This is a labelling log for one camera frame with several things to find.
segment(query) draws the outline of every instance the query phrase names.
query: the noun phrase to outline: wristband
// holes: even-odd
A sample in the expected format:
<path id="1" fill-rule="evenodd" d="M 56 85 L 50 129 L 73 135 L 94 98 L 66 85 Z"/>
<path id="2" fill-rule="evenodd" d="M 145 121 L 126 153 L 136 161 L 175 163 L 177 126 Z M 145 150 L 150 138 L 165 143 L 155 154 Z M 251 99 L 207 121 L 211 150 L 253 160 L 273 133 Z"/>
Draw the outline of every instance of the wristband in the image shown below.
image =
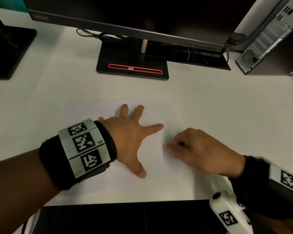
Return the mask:
<path id="1" fill-rule="evenodd" d="M 293 217 L 293 175 L 262 158 L 246 157 L 243 174 L 229 178 L 238 200 L 273 219 Z"/>
<path id="2" fill-rule="evenodd" d="M 59 131 L 39 149 L 51 180 L 61 190 L 104 172 L 116 160 L 113 138 L 99 122 L 87 119 Z"/>

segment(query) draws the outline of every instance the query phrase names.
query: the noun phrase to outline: fist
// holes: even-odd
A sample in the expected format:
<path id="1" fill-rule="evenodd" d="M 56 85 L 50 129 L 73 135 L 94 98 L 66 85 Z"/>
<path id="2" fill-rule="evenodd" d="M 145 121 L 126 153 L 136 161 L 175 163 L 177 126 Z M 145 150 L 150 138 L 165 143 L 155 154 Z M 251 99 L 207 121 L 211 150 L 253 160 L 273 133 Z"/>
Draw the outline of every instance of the fist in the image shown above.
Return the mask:
<path id="1" fill-rule="evenodd" d="M 184 163 L 203 173 L 239 177 L 244 170 L 244 156 L 202 130 L 188 128 L 166 147 Z"/>
<path id="2" fill-rule="evenodd" d="M 163 124 L 141 126 L 139 119 L 142 116 L 144 106 L 140 105 L 134 111 L 131 118 L 128 117 L 128 105 L 121 106 L 119 117 L 111 117 L 98 121 L 107 129 L 114 140 L 117 149 L 117 160 L 125 164 L 136 176 L 145 178 L 147 172 L 138 160 L 138 149 L 142 141 L 149 135 L 155 134 L 164 128 Z"/>

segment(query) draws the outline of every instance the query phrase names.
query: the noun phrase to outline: white desk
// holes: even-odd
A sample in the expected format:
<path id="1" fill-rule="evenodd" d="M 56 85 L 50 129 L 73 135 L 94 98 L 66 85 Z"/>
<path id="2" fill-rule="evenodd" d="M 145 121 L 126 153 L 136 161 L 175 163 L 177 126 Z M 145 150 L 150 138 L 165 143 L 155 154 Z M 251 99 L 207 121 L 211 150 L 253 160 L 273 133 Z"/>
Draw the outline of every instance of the white desk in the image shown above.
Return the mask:
<path id="1" fill-rule="evenodd" d="M 0 160 L 35 149 L 63 128 L 63 104 L 169 94 L 184 128 L 205 130 L 242 154 L 264 156 L 293 173 L 293 81 L 168 62 L 168 81 L 96 73 L 101 42 L 75 28 L 34 22 L 28 14 L 0 9 L 6 25 L 35 28 L 38 35 L 13 77 L 0 81 Z M 48 204 L 207 199 L 220 176 L 185 172 L 85 197 Z"/>

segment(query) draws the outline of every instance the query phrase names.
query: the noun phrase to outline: sheet of paper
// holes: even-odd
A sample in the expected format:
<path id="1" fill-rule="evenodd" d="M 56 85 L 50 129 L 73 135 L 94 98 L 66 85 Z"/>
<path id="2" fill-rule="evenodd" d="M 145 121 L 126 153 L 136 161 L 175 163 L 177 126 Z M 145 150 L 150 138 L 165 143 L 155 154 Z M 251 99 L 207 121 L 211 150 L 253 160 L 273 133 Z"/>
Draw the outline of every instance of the sheet of paper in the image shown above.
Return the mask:
<path id="1" fill-rule="evenodd" d="M 164 129 L 148 136 L 142 142 L 138 151 L 138 159 L 147 171 L 145 179 L 152 179 L 169 173 L 177 173 L 186 169 L 186 166 L 165 148 L 165 143 L 172 141 L 174 136 L 181 131 L 176 121 L 169 97 L 161 95 L 150 98 L 127 98 L 101 101 L 75 100 L 68 101 L 64 108 L 65 127 L 78 123 L 87 118 L 97 120 L 102 116 L 107 119 L 119 116 L 120 107 L 123 104 L 129 106 L 129 116 L 138 105 L 145 107 L 139 123 L 142 126 L 163 123 Z M 69 191 L 64 191 L 60 196 L 76 196 L 91 194 L 108 189 L 117 188 L 134 182 L 141 181 L 131 171 L 118 161 L 111 163 L 104 172 L 75 185 Z"/>

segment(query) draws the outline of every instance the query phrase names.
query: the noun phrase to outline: black wristband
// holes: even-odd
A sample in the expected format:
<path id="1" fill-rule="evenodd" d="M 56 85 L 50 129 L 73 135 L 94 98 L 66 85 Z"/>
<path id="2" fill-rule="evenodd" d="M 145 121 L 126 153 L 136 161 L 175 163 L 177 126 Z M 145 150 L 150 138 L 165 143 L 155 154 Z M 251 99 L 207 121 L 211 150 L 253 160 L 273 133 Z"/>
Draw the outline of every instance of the black wristband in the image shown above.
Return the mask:
<path id="1" fill-rule="evenodd" d="M 58 135 L 50 138 L 41 145 L 39 155 L 42 164 L 46 168 L 51 180 L 59 189 L 68 190 L 84 179 L 104 172 L 109 167 L 109 164 L 116 160 L 117 150 L 113 138 L 99 121 L 95 121 L 94 123 L 105 140 L 111 160 L 81 177 L 75 178 Z"/>
<path id="2" fill-rule="evenodd" d="M 241 177 L 229 178 L 239 202 L 273 219 L 293 217 L 293 192 L 269 178 L 270 164 L 246 157 Z"/>

